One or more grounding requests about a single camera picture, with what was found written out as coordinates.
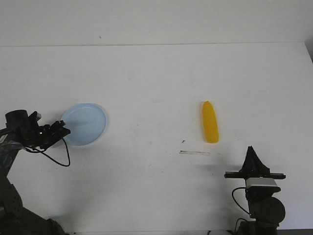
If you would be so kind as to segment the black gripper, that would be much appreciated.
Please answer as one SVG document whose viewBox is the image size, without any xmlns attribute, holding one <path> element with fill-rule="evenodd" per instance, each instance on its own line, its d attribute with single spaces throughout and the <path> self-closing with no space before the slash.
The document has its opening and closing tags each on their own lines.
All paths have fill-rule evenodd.
<svg viewBox="0 0 313 235">
<path fill-rule="evenodd" d="M 20 140 L 25 146 L 48 149 L 71 133 L 69 129 L 63 128 L 65 126 L 63 120 L 55 121 L 52 125 L 39 125 L 38 121 L 41 117 L 37 111 L 30 115 L 27 111 L 21 112 L 18 132 Z"/>
<path fill-rule="evenodd" d="M 250 172 L 250 155 L 253 161 L 253 170 L 255 172 Z M 249 146 L 246 151 L 246 157 L 242 168 L 239 172 L 234 171 L 226 171 L 224 177 L 227 179 L 249 179 L 249 178 L 272 178 L 275 180 L 283 180 L 286 179 L 286 175 L 283 173 L 271 173 L 270 169 L 265 166 L 259 157 L 257 156 L 254 148 Z"/>
</svg>

